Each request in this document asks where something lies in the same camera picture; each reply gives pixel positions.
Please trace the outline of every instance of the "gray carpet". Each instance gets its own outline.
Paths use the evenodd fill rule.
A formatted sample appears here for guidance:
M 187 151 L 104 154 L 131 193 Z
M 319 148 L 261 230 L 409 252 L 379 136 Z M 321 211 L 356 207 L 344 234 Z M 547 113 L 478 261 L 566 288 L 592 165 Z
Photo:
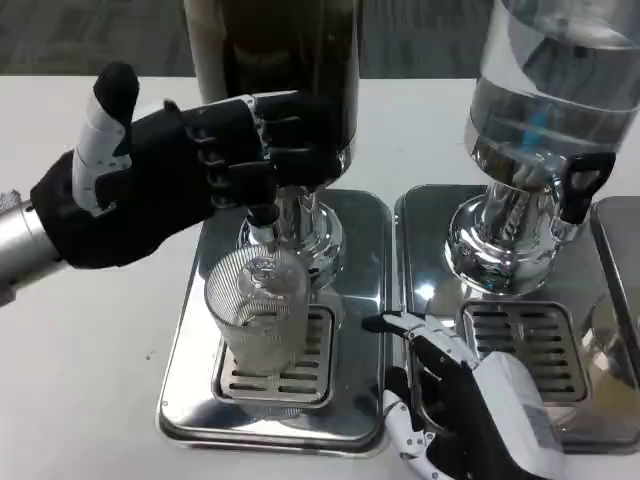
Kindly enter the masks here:
M 364 0 L 365 78 L 477 76 L 491 0 Z M 0 0 L 0 73 L 190 76 L 180 0 Z

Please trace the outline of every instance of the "white tabletop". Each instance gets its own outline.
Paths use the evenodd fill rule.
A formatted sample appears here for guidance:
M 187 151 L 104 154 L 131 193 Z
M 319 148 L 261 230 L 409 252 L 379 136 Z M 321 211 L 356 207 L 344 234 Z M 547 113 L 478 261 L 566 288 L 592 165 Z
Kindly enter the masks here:
M 0 77 L 0 191 L 28 195 L 73 145 L 93 81 Z M 462 145 L 473 80 L 361 85 L 356 159 L 338 187 L 373 192 L 392 208 L 415 185 L 486 182 Z M 195 80 L 142 80 L 140 105 L 166 97 L 182 107 L 197 104 Z M 636 123 L 601 196 L 640 194 L 639 150 Z M 0 478 L 412 478 L 391 447 L 371 459 L 345 460 L 192 451 L 161 437 L 156 402 L 198 231 L 176 235 L 126 268 L 65 270 L 0 310 Z M 121 341 L 132 333 L 144 341 Z M 640 454 L 572 456 L 567 464 L 569 479 L 631 480 Z

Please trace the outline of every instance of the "robotic arm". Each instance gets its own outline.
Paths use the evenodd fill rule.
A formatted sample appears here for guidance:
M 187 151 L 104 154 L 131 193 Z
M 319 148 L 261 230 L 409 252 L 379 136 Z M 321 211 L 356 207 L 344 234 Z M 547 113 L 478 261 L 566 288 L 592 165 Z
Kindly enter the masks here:
M 409 341 L 419 362 L 437 379 L 455 437 L 425 430 L 412 408 L 404 369 L 386 372 L 383 413 L 391 439 L 427 480 L 564 477 L 564 454 L 526 367 L 493 352 L 479 361 L 464 341 L 431 316 L 386 313 L 363 320 L 374 333 Z
M 278 216 L 276 189 L 313 190 L 340 175 L 332 110 L 300 92 L 242 96 L 187 111 L 171 101 L 132 122 L 138 79 L 114 63 L 99 76 L 77 146 L 30 199 L 0 196 L 0 305 L 61 265 L 122 266 L 218 208 Z

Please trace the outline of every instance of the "drip tray grate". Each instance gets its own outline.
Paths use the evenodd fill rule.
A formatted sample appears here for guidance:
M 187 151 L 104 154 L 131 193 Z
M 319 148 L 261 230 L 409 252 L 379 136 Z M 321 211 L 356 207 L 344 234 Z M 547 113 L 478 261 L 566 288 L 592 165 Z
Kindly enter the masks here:
M 223 345 L 221 360 L 215 369 L 215 393 L 230 403 L 321 407 L 331 397 L 333 338 L 332 312 L 324 307 L 311 307 L 303 355 L 294 365 L 275 375 L 239 370 L 233 353 Z
M 555 303 L 470 302 L 462 309 L 465 337 L 479 358 L 511 353 L 526 365 L 545 402 L 587 396 L 566 311 Z

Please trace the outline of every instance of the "dark beverage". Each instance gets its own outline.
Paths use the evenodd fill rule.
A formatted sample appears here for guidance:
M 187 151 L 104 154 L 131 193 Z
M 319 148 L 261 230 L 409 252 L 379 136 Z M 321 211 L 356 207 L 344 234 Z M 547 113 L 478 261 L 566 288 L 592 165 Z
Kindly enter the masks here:
M 185 0 L 203 100 L 304 90 L 333 105 L 340 150 L 356 130 L 360 0 Z M 345 158 L 345 169 L 349 160 Z

